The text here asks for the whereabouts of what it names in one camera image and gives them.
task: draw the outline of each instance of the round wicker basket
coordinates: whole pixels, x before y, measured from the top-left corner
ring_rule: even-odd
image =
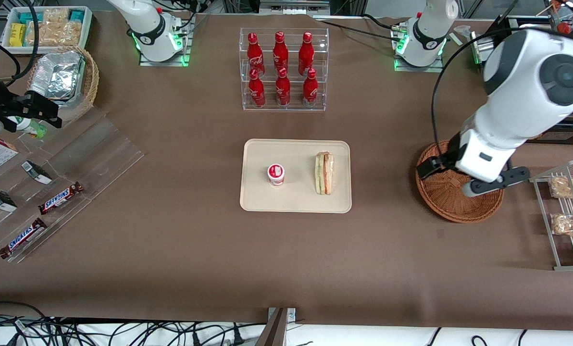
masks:
[[[63,121],[76,120],[80,116],[84,115],[90,108],[92,108],[96,97],[96,91],[98,90],[98,66],[96,66],[94,59],[92,59],[92,56],[86,50],[77,46],[65,46],[57,48],[54,53],[66,53],[71,50],[78,52],[85,57],[86,67],[84,70],[84,85],[82,85],[82,95],[84,98],[81,103],[77,105],[77,107],[60,107],[58,116],[60,116]],[[28,79],[27,86],[28,88],[30,88],[32,78],[34,77],[34,72],[36,72],[36,70],[37,64],[35,63],[30,70],[30,78]]]
[[[448,140],[443,140],[440,142],[440,149],[447,150],[448,144]],[[436,144],[423,151],[417,164],[431,156],[438,156]],[[415,179],[425,203],[438,215],[454,222],[474,223],[488,219],[500,208],[504,198],[504,190],[466,197],[462,193],[462,186],[469,182],[471,177],[451,170],[431,175],[425,180],[419,179],[415,173]]]

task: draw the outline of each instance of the clear plastic display stand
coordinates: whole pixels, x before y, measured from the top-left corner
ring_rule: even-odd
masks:
[[[24,134],[12,141],[18,154],[0,166],[0,191],[7,192],[17,206],[13,212],[0,210],[0,249],[36,218],[47,225],[7,261],[22,261],[143,156],[97,108],[61,129],[49,130],[41,139]],[[41,166],[52,182],[45,185],[32,179],[21,167],[25,160]],[[75,182],[84,191],[40,215],[39,205]]]
[[[291,103],[286,106],[278,105],[276,101],[276,75],[274,69],[275,34],[278,31],[285,33],[285,44],[288,48],[288,78],[291,81]],[[317,102],[312,108],[304,106],[302,88],[306,77],[298,72],[299,48],[302,37],[308,31],[312,33],[312,46],[314,47],[313,67],[317,70]],[[261,77],[265,89],[265,105],[256,108],[250,97],[250,65],[248,60],[248,35],[256,33],[258,42],[263,50],[265,75]],[[327,106],[327,75],[329,65],[329,29],[289,29],[289,28],[242,28],[240,29],[240,75],[242,77],[242,107],[245,110],[255,111],[325,111]]]

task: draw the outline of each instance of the aluminum foil container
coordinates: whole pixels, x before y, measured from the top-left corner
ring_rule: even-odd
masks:
[[[67,101],[79,91],[84,66],[77,52],[45,54],[38,60],[30,89],[50,100]]]

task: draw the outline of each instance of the beige tray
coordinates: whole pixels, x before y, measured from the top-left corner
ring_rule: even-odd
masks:
[[[320,151],[335,158],[334,191],[318,195],[314,189],[314,159]],[[282,186],[272,186],[267,167],[285,169]],[[350,199],[350,148],[337,140],[251,139],[244,145],[240,206],[247,211],[345,213]]]

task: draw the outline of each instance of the coca-cola bottle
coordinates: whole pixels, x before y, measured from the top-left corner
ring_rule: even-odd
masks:
[[[317,70],[310,68],[308,70],[308,78],[304,81],[304,99],[305,107],[314,107],[317,101],[317,90],[319,89],[319,82],[317,82]]]
[[[276,74],[278,74],[281,68],[286,68],[286,72],[288,73],[288,48],[285,44],[285,33],[282,31],[276,33],[274,68],[276,69]]]
[[[276,101],[278,105],[286,106],[291,102],[291,81],[287,77],[287,69],[278,70],[278,79],[276,79]]]
[[[253,106],[256,108],[263,107],[265,104],[265,89],[263,88],[263,82],[259,79],[257,70],[250,70],[249,89]]]
[[[259,73],[259,77],[265,74],[265,65],[263,65],[263,50],[259,46],[259,41],[255,33],[249,33],[249,50],[248,57],[250,68]]]
[[[299,74],[306,76],[308,69],[312,67],[314,61],[314,47],[312,46],[312,34],[304,33],[304,42],[299,49]]]

